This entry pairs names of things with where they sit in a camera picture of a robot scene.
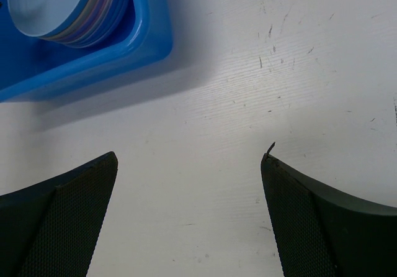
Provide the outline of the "yellow plate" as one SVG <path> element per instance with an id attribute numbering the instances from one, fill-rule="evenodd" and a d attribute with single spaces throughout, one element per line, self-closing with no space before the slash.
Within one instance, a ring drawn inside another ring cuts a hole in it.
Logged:
<path id="1" fill-rule="evenodd" d="M 89 21 L 93 20 L 99 13 L 100 0 L 88 0 L 84 9 L 79 13 L 78 17 L 73 23 L 62 30 L 60 33 L 47 37 L 46 40 L 68 43 L 78 35 L 81 35 L 84 30 L 89 26 Z"/>

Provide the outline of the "blue plate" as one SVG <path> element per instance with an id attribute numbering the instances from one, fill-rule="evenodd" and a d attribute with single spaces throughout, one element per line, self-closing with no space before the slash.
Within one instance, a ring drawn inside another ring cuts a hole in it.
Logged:
<path id="1" fill-rule="evenodd" d="M 89 0 L 7 0 L 15 27 L 28 37 L 56 35 L 72 24 Z"/>

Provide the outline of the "purple plate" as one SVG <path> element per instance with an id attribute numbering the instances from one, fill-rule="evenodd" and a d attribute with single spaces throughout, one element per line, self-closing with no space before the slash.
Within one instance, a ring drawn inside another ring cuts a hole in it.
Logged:
<path id="1" fill-rule="evenodd" d="M 86 48 L 105 40 L 120 22 L 128 0 L 104 0 L 105 7 L 99 11 L 99 17 L 89 21 L 89 27 L 83 24 L 84 30 L 64 45 L 72 48 Z"/>

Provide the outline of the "pink plate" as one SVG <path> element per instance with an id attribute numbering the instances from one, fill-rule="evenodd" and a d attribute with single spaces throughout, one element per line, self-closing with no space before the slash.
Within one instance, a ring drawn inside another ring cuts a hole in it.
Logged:
<path id="1" fill-rule="evenodd" d="M 86 11 L 85 8 L 82 12 L 84 18 L 78 20 L 77 27 L 74 27 L 73 30 L 68 29 L 68 34 L 59 39 L 58 42 L 70 44 L 76 40 L 82 39 L 85 34 L 92 30 L 96 21 L 101 18 L 101 14 L 103 13 L 103 10 L 105 10 L 107 1 L 108 0 L 97 0 L 95 5 L 89 11 Z"/>

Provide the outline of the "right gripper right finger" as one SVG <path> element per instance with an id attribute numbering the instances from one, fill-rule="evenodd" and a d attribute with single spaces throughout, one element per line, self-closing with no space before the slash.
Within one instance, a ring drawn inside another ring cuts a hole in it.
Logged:
<path id="1" fill-rule="evenodd" d="M 328 186 L 269 152 L 261 176 L 284 276 L 396 276 L 396 208 Z"/>

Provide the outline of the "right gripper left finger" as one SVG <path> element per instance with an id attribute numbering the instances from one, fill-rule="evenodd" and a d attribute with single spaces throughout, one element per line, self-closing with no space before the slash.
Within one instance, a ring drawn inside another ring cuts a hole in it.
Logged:
<path id="1" fill-rule="evenodd" d="M 108 152 L 1 196 L 1 276 L 86 276 L 118 171 Z"/>

